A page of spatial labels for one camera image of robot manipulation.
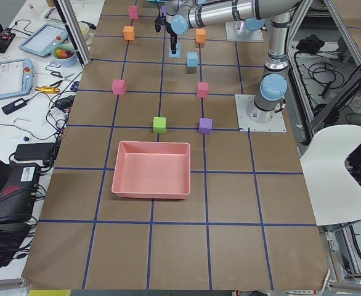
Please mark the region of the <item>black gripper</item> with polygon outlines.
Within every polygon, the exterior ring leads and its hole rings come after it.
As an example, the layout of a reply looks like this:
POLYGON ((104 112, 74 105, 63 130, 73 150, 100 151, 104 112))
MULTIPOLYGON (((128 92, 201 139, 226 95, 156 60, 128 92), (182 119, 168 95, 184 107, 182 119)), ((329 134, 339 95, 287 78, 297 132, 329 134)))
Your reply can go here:
POLYGON ((165 17, 157 17, 154 21, 155 31, 159 33, 161 27, 165 27, 166 31, 170 34, 170 53, 177 53, 177 35, 172 30, 171 24, 166 20, 165 17))

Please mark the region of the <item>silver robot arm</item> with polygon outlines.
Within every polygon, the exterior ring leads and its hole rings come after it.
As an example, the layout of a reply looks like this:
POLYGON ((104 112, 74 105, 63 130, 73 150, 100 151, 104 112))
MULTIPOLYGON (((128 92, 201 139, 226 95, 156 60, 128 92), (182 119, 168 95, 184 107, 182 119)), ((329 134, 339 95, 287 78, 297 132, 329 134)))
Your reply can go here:
POLYGON ((162 28, 171 37, 171 52, 176 53, 177 37, 191 29, 218 23, 232 23, 238 36, 252 35, 262 27, 269 34, 269 48, 259 91, 246 107, 246 114, 256 123, 273 119, 288 88, 288 37, 299 1, 232 0, 166 1, 158 8, 155 30, 162 28))

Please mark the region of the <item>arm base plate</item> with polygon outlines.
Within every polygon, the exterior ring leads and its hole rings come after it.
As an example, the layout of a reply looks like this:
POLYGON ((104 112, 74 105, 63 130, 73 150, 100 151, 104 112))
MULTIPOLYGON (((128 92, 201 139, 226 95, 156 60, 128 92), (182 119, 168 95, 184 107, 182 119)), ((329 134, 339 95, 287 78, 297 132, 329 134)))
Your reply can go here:
POLYGON ((235 95, 238 129, 244 132, 285 133, 286 126, 280 104, 265 112, 254 104, 255 95, 235 95))
POLYGON ((243 21, 226 22, 225 32, 227 41, 248 43, 262 43, 264 41, 261 29, 251 31, 245 27, 243 21))

